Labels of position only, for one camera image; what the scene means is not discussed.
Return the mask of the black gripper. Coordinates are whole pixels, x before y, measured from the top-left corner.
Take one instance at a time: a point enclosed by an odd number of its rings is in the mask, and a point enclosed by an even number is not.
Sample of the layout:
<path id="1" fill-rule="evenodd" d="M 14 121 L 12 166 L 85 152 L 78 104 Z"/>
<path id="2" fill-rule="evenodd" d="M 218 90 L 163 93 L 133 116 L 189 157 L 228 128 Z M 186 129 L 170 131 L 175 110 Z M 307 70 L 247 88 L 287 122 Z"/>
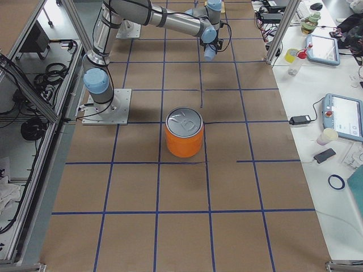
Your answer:
<path id="1" fill-rule="evenodd" d="M 218 52 L 221 52 L 222 51 L 222 47 L 223 47 L 223 42 L 224 42 L 224 40 L 223 39 L 221 39 L 221 38 L 218 38 L 218 37 L 216 37 L 212 42 L 210 42 L 210 43 L 207 43 L 207 42 L 204 42 L 203 40 L 202 40 L 202 38 L 199 38 L 199 44 L 200 44 L 200 46 L 203 48 L 203 51 L 204 51 L 204 49 L 205 49 L 205 46 L 207 45 L 207 44 L 210 44 L 210 45 L 214 45 L 215 46 L 215 48 L 216 48 L 216 53 L 218 53 Z"/>

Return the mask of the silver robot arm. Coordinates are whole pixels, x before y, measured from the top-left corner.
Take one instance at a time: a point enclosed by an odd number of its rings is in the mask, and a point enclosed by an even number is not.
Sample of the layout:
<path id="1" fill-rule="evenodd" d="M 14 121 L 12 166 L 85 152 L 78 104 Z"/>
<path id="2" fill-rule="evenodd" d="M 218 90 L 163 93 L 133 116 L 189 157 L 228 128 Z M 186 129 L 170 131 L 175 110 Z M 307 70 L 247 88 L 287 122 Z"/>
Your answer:
<path id="1" fill-rule="evenodd" d="M 109 55 L 117 39 L 137 39 L 141 27 L 153 25 L 199 39 L 204 59 L 212 61 L 221 52 L 223 41 L 218 32 L 223 27 L 222 1 L 206 1 L 203 6 L 185 12 L 169 10 L 151 1 L 104 1 L 96 21 L 94 41 L 83 57 L 83 81 L 95 104 L 95 112 L 110 112 L 119 104 Z"/>

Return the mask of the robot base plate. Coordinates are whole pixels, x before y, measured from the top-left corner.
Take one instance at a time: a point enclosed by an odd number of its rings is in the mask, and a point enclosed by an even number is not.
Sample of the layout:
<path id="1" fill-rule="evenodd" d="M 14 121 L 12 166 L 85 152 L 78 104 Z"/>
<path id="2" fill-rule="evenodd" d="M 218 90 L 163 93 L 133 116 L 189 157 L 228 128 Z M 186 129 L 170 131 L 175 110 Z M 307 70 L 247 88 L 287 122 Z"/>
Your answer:
<path id="1" fill-rule="evenodd" d="M 132 97 L 131 89 L 116 88 L 113 101 L 108 104 L 95 104 L 91 95 L 88 96 L 88 103 L 92 106 L 86 107 L 85 116 L 82 118 L 83 125 L 127 125 Z"/>

